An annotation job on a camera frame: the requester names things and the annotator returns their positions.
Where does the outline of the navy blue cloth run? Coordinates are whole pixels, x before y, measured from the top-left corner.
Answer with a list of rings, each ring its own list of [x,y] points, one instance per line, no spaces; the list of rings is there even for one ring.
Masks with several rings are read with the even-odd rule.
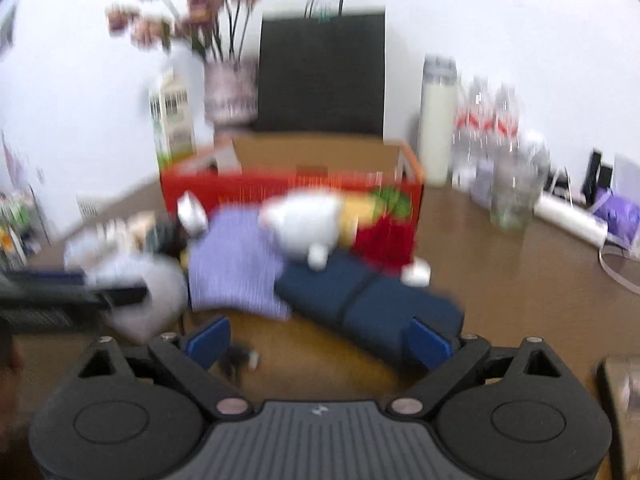
[[[348,252],[334,252],[321,271],[289,264],[274,292],[294,311],[393,366],[422,364],[408,346],[413,318],[453,339],[454,353],[460,349],[464,314],[453,302],[402,284]]]

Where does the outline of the dried pink flowers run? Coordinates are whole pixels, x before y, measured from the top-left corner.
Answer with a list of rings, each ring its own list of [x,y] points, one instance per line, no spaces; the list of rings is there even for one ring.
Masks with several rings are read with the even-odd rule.
[[[167,14],[145,14],[136,6],[111,6],[105,11],[108,33],[127,34],[140,50],[170,52],[183,44],[203,62],[242,60],[248,24],[262,0],[138,0],[163,3]]]

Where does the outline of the clear glass cup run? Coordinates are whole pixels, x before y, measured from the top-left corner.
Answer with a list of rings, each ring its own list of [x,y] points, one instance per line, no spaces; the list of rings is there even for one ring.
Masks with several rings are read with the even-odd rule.
[[[490,218],[503,231],[523,231],[533,217],[549,173],[542,146],[504,146],[494,160]]]

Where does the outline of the purple pouch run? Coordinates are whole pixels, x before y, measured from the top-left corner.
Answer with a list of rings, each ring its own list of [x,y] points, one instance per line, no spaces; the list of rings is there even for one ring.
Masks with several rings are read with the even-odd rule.
[[[608,237],[623,248],[634,247],[639,233],[639,206],[610,190],[597,190],[591,212],[608,225]]]

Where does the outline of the purple flower vase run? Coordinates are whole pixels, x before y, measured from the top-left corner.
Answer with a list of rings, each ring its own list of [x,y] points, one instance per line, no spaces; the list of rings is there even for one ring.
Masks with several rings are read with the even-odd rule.
[[[204,67],[204,113],[215,128],[244,127],[257,117],[257,62],[209,62]]]

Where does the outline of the white thermos bottle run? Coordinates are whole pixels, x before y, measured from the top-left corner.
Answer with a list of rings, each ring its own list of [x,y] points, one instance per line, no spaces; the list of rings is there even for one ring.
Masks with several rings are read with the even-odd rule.
[[[457,83],[457,66],[452,58],[424,58],[418,156],[425,184],[433,188],[445,186],[448,179],[458,106]]]

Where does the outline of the black paper bag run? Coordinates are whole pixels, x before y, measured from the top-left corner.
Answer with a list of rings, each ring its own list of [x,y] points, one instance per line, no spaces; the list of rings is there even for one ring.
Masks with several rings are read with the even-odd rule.
[[[380,138],[385,33],[384,11],[347,14],[344,0],[307,0],[301,16],[264,18],[255,129]]]

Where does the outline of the green white milk carton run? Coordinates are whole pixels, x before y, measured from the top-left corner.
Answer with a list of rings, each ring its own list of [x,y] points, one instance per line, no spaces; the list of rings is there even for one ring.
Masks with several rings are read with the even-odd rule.
[[[196,152],[188,89],[173,68],[156,77],[149,106],[157,165],[164,171]]]

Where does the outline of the white power strip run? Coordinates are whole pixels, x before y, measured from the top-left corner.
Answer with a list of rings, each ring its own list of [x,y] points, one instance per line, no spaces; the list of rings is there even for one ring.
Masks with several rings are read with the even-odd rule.
[[[603,220],[550,194],[538,198],[534,215],[595,248],[603,247],[608,238],[608,225]]]

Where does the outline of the purple knitted cloth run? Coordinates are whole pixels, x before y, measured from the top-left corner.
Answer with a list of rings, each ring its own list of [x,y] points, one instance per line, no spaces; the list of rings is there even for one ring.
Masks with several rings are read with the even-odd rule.
[[[260,208],[224,205],[208,231],[190,248],[189,287],[194,311],[238,309],[285,321],[291,308],[274,292],[288,259],[273,232],[259,221]]]

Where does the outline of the red artificial rose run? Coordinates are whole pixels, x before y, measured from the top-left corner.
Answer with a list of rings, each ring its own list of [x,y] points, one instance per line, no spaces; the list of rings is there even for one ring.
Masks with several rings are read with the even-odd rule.
[[[378,272],[399,275],[413,262],[415,247],[414,225],[386,214],[370,226],[357,229],[350,252]]]

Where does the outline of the water bottle red label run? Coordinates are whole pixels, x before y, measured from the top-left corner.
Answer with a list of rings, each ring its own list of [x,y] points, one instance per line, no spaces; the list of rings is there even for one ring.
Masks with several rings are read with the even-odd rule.
[[[458,190],[469,191],[475,181],[478,164],[487,156],[492,128],[494,107],[488,80],[475,77],[459,102],[452,139],[451,177]]]
[[[518,126],[520,106],[513,87],[504,84],[498,90],[494,105],[494,133],[492,134],[492,159],[514,154],[520,147]]]

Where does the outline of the white plush toy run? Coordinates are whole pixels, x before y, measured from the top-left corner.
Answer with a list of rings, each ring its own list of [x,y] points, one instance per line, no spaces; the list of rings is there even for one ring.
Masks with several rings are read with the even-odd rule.
[[[258,219],[289,259],[315,271],[326,267],[340,240],[354,240],[358,226],[346,214],[346,198],[327,188],[294,188],[265,200]]]

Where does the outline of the red cardboard box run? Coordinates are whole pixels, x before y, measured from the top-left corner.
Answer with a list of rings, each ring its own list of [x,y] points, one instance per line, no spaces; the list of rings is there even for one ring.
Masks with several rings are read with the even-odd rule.
[[[391,214],[418,227],[424,172],[404,141],[329,133],[223,136],[160,172],[168,211],[183,194],[207,212],[260,204],[294,188],[327,188],[346,197],[358,228]]]

